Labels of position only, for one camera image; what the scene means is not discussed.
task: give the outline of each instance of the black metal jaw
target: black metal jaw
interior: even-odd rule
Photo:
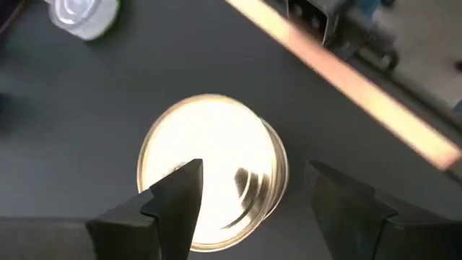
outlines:
[[[0,259],[186,260],[202,199],[195,159],[94,220],[0,219]]]
[[[321,162],[309,162],[306,171],[313,211],[334,260],[462,258],[462,222],[376,191]]]

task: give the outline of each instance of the gray tabletop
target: gray tabletop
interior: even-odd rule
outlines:
[[[94,217],[133,196],[154,120],[214,92],[278,131],[291,179],[251,237],[190,259],[329,259],[305,190],[308,158],[462,217],[457,185],[223,1],[125,1],[113,30],[91,43],[52,25],[36,1],[2,43],[0,92],[1,215]]]

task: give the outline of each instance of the gray surface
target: gray surface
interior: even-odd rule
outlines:
[[[461,10],[459,0],[396,0],[375,14],[397,36],[398,72],[450,107],[462,99],[462,74],[453,68],[462,59]]]
[[[152,122],[180,99],[241,100],[280,134],[291,180],[244,242],[191,259],[329,259],[307,201],[305,158],[446,217],[462,193],[222,1],[126,1],[94,43],[54,27],[46,5],[21,16],[0,53],[0,213],[94,217],[136,193]]]

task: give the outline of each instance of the metal can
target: metal can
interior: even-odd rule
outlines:
[[[274,211],[289,180],[275,130],[222,95],[186,98],[157,119],[139,156],[139,192],[194,158],[204,161],[204,190],[192,251],[243,241]]]

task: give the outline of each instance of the shiny metal surface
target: shiny metal surface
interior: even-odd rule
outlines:
[[[204,160],[204,192],[193,251],[218,251],[242,241],[272,213],[287,186],[280,138],[229,97],[190,97],[160,116],[139,156],[139,191],[194,158]]]

